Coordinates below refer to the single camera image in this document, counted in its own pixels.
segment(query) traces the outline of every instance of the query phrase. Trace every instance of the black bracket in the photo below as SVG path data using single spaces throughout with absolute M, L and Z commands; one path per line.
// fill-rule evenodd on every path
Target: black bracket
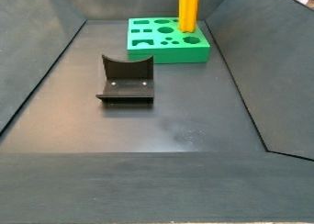
M 152 103 L 155 96 L 153 56 L 136 62 L 121 62 L 104 55 L 101 58 L 107 81 L 103 94 L 96 97 L 104 102 L 132 100 Z

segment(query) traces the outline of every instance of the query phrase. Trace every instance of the dark gray surface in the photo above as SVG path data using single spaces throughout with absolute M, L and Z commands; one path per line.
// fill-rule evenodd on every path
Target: dark gray surface
M 312 11 L 226 0 L 207 22 L 267 149 L 314 159 Z
M 272 153 L 2 154 L 1 223 L 314 221 L 314 162 Z
M 204 36 L 212 39 L 204 23 Z M 226 64 L 155 65 L 152 108 L 107 108 L 101 54 L 127 59 L 127 21 L 88 22 L 0 141 L 0 152 L 263 151 Z
M 177 0 L 68 0 L 89 20 L 131 17 L 177 17 Z M 199 20 L 204 20 L 223 0 L 200 0 Z
M 0 131 L 83 22 L 65 0 L 0 0 Z

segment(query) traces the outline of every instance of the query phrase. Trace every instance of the yellow cylinder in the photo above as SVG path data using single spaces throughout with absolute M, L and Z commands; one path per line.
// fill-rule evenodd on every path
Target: yellow cylinder
M 199 0 L 179 0 L 179 29 L 193 32 L 196 27 Z

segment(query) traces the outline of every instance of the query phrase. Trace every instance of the bin floor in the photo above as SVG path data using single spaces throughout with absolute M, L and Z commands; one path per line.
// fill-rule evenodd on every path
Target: bin floor
M 127 59 L 127 22 L 89 22 L 33 94 L 0 152 L 263 151 L 212 43 L 208 63 L 155 65 L 153 107 L 108 105 L 101 54 Z

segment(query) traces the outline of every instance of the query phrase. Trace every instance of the green foam block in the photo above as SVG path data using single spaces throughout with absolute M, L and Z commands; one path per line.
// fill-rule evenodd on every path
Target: green foam block
M 176 17 L 128 20 L 127 55 L 131 61 L 155 56 L 155 63 L 207 62 L 211 46 L 199 26 L 183 33 Z

